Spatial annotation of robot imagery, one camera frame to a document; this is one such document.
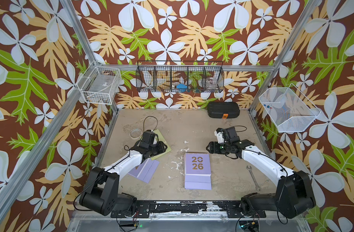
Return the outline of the green 2026 desk calendar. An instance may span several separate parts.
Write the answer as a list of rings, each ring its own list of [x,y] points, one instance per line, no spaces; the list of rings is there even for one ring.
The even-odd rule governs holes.
[[[158,136],[158,141],[159,142],[162,142],[162,148],[165,150],[163,153],[161,154],[158,154],[158,155],[155,155],[153,157],[151,157],[152,160],[156,160],[158,159],[159,157],[163,156],[163,155],[166,155],[168,153],[170,153],[172,151],[172,149],[170,148],[170,146],[168,145],[168,143],[166,142],[164,136],[161,134],[160,130],[159,129],[156,129],[154,131],[154,133]]]

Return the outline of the purple 2026 calendar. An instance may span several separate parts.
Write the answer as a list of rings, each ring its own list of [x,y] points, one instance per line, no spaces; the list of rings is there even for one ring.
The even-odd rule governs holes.
[[[185,189],[211,190],[211,165],[208,153],[186,153]]]
[[[148,158],[143,163],[133,168],[128,175],[148,184],[155,174],[158,165],[159,161]]]

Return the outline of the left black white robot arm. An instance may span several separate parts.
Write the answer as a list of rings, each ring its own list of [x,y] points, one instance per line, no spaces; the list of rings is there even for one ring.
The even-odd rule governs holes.
[[[105,168],[95,167],[90,171],[79,205],[103,216],[115,211],[126,217],[136,214],[136,197],[118,193],[120,180],[145,160],[166,152],[168,146],[151,130],[143,132],[133,147],[125,146],[127,154]]]

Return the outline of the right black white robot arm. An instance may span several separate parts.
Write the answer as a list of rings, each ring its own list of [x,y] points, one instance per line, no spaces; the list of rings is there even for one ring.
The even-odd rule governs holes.
[[[304,171],[294,171],[275,161],[254,143],[241,140],[234,127],[218,128],[214,135],[217,141],[210,142],[206,150],[235,159],[243,159],[256,167],[276,186],[275,193],[251,193],[241,198],[242,214],[253,215],[258,211],[275,211],[292,219],[316,206],[311,180]]]

